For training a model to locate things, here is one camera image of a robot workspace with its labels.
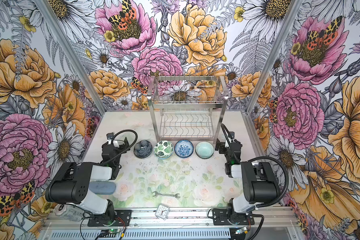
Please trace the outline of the mint green striped bowl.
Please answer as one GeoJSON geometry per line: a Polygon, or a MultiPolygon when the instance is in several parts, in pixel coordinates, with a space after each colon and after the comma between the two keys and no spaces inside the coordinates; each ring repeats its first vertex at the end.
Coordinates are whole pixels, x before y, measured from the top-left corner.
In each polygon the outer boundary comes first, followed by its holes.
{"type": "Polygon", "coordinates": [[[196,154],[202,159],[209,159],[213,156],[215,151],[214,146],[209,142],[199,142],[196,145],[196,154]]]}

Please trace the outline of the dark grey patterned bowl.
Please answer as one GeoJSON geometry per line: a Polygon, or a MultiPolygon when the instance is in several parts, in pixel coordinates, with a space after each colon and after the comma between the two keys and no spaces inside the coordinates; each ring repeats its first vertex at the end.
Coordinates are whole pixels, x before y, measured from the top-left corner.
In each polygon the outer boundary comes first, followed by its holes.
{"type": "Polygon", "coordinates": [[[153,151],[152,143],[148,140],[142,140],[135,144],[134,155],[139,159],[145,159],[151,155],[153,151]]]}

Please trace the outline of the blue floral bowl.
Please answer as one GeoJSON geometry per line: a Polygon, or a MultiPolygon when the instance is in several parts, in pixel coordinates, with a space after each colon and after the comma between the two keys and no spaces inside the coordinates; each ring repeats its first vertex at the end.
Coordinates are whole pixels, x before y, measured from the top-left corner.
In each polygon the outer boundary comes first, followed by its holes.
{"type": "Polygon", "coordinates": [[[180,158],[189,158],[194,152],[194,145],[189,140],[180,140],[175,144],[175,153],[180,158]]]}

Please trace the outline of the green leaf pattern bowl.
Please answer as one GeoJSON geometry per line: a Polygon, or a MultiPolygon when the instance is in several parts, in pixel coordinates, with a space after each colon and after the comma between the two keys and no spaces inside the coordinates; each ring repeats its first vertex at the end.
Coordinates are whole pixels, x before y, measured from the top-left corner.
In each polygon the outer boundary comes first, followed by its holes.
{"type": "Polygon", "coordinates": [[[154,147],[154,154],[159,159],[167,159],[174,152],[174,146],[169,141],[159,141],[154,147]]]}

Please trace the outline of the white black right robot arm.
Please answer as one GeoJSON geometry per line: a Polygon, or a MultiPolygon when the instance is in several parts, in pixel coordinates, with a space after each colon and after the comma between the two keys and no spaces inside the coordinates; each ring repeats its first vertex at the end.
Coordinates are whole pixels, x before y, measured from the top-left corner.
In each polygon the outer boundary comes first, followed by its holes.
{"type": "Polygon", "coordinates": [[[270,162],[279,164],[267,156],[240,161],[240,142],[217,141],[215,150],[226,158],[225,173],[229,178],[242,181],[243,193],[232,198],[225,211],[214,212],[215,225],[250,225],[249,214],[255,209],[275,204],[282,193],[270,162]]]}

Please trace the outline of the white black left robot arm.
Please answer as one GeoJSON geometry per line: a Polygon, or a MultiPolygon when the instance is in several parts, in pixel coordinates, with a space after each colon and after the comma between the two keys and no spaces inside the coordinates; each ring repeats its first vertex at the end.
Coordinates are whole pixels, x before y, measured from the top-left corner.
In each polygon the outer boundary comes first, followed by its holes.
{"type": "Polygon", "coordinates": [[[99,195],[110,195],[112,191],[102,189],[116,180],[120,169],[120,158],[130,149],[127,139],[108,141],[102,145],[100,163],[64,163],[46,189],[48,202],[74,205],[90,215],[98,224],[111,225],[117,220],[113,203],[99,195]]]}

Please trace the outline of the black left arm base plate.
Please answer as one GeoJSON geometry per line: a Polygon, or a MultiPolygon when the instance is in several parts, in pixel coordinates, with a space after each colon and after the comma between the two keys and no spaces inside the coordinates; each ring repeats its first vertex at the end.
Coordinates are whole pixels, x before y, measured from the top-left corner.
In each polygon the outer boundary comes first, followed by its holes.
{"type": "Polygon", "coordinates": [[[128,227],[132,210],[115,210],[111,216],[107,214],[94,215],[87,223],[88,227],[128,227]]]}

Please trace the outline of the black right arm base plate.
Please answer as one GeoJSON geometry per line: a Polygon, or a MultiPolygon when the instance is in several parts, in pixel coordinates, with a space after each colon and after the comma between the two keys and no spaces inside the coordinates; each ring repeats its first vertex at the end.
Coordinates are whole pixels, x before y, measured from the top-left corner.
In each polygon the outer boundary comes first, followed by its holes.
{"type": "Polygon", "coordinates": [[[213,220],[215,226],[249,226],[255,224],[252,216],[238,214],[227,209],[212,208],[208,213],[208,217],[213,220]]]}

